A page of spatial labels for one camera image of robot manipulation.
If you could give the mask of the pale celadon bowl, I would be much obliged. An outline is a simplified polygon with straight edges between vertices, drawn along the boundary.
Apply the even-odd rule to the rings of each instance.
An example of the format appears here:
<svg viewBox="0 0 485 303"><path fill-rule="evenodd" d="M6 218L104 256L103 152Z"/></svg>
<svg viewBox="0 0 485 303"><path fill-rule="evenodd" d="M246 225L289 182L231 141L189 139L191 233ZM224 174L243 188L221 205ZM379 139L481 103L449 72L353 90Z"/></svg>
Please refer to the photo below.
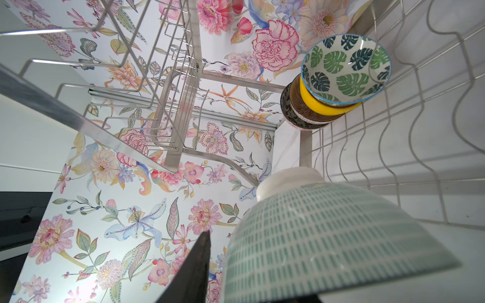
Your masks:
<svg viewBox="0 0 485 303"><path fill-rule="evenodd" d="M222 302L278 302L456 268L460 261L389 200L310 167L272 174L234 231Z"/></svg>

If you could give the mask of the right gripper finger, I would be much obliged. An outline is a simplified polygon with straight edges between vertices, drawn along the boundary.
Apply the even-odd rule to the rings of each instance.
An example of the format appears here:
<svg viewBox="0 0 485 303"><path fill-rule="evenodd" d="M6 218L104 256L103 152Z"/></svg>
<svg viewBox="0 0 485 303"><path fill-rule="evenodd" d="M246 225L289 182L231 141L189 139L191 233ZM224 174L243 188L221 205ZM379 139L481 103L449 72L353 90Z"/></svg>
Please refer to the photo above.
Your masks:
<svg viewBox="0 0 485 303"><path fill-rule="evenodd" d="M174 280L157 302L205 302L210 267L210 232L202 232Z"/></svg>

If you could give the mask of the pink striped bowl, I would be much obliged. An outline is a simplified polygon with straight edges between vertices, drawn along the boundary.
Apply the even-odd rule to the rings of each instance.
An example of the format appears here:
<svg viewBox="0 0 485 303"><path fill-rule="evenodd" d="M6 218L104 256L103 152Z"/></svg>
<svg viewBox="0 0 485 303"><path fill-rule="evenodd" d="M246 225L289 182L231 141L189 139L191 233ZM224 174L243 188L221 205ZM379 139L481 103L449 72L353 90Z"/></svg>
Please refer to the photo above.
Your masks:
<svg viewBox="0 0 485 303"><path fill-rule="evenodd" d="M301 96L300 78L301 78L300 75L295 77L292 84L290 85L290 106L292 107L296 116L298 116L300 120L307 122L309 124L323 126L343 116L343 114L336 115L336 116L324 116L313 112L304 103L304 100Z"/></svg>

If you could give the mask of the yellow bowl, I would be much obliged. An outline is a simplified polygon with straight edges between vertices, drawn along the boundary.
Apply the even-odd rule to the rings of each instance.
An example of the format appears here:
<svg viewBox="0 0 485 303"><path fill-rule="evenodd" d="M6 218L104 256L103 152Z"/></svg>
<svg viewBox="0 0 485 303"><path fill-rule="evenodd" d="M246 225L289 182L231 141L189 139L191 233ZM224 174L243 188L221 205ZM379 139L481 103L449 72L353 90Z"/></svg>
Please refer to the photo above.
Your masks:
<svg viewBox="0 0 485 303"><path fill-rule="evenodd" d="M350 107L345 107L345 108L326 106L318 102L317 99L314 98L312 94L309 93L301 77L299 77L299 87L300 87L299 89L300 95L303 99L303 102L306 104L306 106L309 107L313 112L317 114L321 114L323 116L338 116L341 114L345 114L349 111L352 111L353 109L356 109L360 106L360 104L354 104L354 105L351 105Z"/></svg>

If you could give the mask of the green leaf pattern bowl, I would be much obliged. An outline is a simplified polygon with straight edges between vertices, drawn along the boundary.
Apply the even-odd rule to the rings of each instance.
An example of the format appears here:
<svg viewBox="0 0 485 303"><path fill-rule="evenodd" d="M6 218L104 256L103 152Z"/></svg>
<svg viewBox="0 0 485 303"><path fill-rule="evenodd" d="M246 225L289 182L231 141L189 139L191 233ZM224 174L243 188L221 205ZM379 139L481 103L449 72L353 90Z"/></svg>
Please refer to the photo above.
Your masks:
<svg viewBox="0 0 485 303"><path fill-rule="evenodd" d="M339 34L315 44L301 67L304 87L320 103L344 107L381 93L392 74L388 52L375 40Z"/></svg>

